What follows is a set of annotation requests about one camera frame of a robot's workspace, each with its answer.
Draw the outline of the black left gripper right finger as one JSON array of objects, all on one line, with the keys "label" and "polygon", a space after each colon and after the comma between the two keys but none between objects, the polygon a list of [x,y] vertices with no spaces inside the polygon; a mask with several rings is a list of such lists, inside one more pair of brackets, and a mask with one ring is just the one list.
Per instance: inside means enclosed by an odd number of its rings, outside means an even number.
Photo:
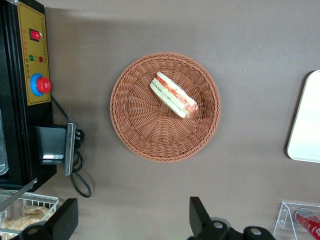
[{"label": "black left gripper right finger", "polygon": [[248,226],[243,232],[238,232],[223,219],[211,218],[200,198],[192,196],[189,199],[189,224],[193,236],[190,240],[273,240],[273,235],[265,228]]}]

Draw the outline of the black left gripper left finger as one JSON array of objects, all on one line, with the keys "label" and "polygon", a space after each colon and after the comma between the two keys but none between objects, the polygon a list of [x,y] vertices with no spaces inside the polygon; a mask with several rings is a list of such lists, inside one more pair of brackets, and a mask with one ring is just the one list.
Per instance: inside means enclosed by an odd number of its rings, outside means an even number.
[{"label": "black left gripper left finger", "polygon": [[18,198],[0,209],[2,240],[68,240],[78,226],[78,200]]}]

